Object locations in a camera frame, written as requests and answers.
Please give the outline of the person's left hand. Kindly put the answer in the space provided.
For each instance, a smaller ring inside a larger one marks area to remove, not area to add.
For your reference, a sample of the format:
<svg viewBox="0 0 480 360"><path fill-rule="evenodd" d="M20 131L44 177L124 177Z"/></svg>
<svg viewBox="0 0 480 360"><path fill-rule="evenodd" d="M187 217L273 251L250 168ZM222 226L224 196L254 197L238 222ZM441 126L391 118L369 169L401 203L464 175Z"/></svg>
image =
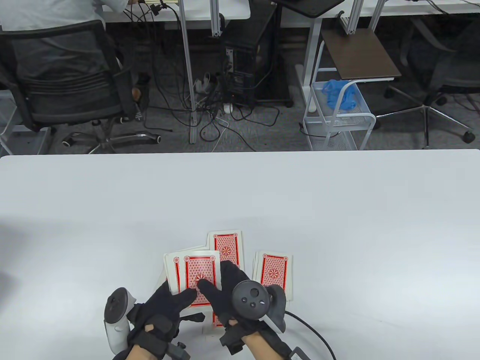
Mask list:
<svg viewBox="0 0 480 360"><path fill-rule="evenodd" d="M192 305L197 290L188 288L178 294L170 292L164 282L149 300L139 307L134 328L127 337L127 360L161 360L178 334L180 312Z"/></svg>

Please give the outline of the person's right hand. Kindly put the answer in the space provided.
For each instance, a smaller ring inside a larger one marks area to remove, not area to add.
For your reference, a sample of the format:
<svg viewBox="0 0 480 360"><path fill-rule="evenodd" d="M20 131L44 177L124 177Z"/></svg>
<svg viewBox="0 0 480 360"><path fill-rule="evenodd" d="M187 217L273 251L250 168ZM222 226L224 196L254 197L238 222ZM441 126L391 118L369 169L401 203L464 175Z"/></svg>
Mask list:
<svg viewBox="0 0 480 360"><path fill-rule="evenodd" d="M236 355L247 346L257 360L287 359L291 348L265 322L247 319L233 307L233 290L249 278L235 263L221 261L221 289L206 279L197 283L197 288L211 303L211 307L225 328L220 339L231 355Z"/></svg>

